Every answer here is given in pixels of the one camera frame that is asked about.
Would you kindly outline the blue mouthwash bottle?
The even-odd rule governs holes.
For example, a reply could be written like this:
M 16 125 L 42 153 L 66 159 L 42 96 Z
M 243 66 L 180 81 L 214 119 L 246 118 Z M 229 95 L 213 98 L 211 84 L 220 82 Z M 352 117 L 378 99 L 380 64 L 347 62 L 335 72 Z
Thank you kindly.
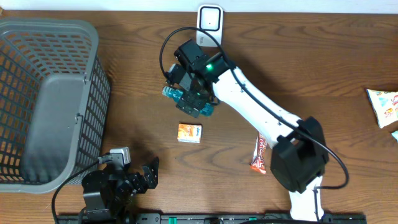
M 181 95 L 182 95 L 182 91 L 185 91 L 185 90 L 179 90 L 179 89 L 175 89 L 175 88 L 172 88 L 172 87 L 169 87 L 169 86 L 165 86 L 165 87 L 163 88 L 163 90 L 162 90 L 162 94 L 163 94 L 164 96 L 168 97 L 168 98 L 173 99 L 174 102 L 176 102 L 176 104 L 177 104 L 178 99 L 179 99 L 179 98 L 181 97 Z M 213 105 L 211 105 L 211 104 L 208 102 L 208 116 L 211 116 L 211 115 L 212 115 L 213 110 L 214 110 Z

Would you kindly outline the small orange box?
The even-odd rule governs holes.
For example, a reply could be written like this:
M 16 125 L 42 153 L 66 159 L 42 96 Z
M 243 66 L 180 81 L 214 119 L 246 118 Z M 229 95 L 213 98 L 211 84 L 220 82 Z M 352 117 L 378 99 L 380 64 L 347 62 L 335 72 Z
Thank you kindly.
M 178 142 L 200 143 L 202 135 L 200 124 L 179 124 L 177 132 Z

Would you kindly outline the red-brown snack bar wrapper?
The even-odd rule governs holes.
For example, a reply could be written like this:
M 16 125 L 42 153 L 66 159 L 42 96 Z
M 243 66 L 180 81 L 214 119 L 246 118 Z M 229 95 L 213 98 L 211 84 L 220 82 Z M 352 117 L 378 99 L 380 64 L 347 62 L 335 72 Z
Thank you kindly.
M 267 141 L 265 137 L 261 133 L 258 133 L 250 166 L 252 170 L 261 174 L 267 173 L 264 160 L 266 148 Z

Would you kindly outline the yellow snack bag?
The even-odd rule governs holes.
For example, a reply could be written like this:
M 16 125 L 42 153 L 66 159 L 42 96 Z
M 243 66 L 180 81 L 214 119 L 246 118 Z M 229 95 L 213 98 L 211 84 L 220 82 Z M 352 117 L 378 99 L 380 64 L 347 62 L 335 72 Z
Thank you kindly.
M 366 93 L 380 128 L 397 121 L 397 92 L 367 89 Z

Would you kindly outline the teal white small packet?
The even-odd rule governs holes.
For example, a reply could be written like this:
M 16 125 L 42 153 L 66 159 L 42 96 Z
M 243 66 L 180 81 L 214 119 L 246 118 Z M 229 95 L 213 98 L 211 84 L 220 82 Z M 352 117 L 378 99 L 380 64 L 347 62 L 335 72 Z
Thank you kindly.
M 394 131 L 393 133 L 391 133 L 392 137 L 398 141 L 398 131 Z

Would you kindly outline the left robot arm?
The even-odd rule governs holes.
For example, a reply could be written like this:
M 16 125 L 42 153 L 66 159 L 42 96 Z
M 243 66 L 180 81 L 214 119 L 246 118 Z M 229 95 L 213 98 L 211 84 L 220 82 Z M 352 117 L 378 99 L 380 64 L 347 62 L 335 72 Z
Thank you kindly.
M 155 189 L 159 178 L 159 158 L 142 166 L 143 174 L 130 173 L 130 149 L 119 147 L 98 158 L 106 167 L 85 175 L 82 180 L 86 220 L 81 223 L 135 223 L 136 218 L 127 209 L 131 199 Z

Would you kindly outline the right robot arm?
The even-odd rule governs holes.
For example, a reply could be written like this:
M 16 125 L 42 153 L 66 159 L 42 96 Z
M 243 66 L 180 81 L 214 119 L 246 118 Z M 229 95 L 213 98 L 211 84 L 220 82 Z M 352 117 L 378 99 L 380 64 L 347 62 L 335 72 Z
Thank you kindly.
M 165 76 L 170 85 L 163 94 L 194 118 L 213 112 L 215 96 L 254 126 L 272 149 L 271 172 L 289 191 L 294 220 L 320 221 L 324 210 L 320 186 L 329 161 L 322 127 L 313 117 L 305 120 L 289 113 L 259 91 L 221 53 L 210 57 L 194 40 L 174 52 L 177 63 Z

